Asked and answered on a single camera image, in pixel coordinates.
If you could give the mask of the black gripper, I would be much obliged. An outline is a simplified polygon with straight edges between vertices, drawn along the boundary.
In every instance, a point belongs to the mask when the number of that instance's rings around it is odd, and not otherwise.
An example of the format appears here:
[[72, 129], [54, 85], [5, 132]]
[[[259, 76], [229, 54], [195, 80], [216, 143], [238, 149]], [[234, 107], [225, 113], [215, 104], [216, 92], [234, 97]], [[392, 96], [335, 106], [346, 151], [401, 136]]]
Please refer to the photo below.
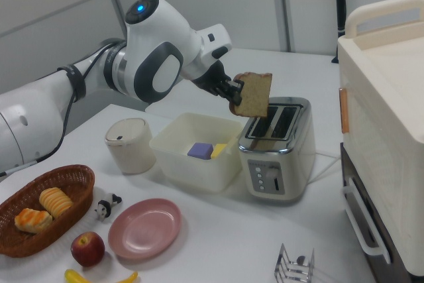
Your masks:
[[226, 75], [224, 65], [221, 61], [216, 61], [209, 69], [193, 83], [199, 88], [215, 96], [221, 96], [233, 105], [240, 105], [240, 92], [243, 89], [242, 80], [231, 80]]

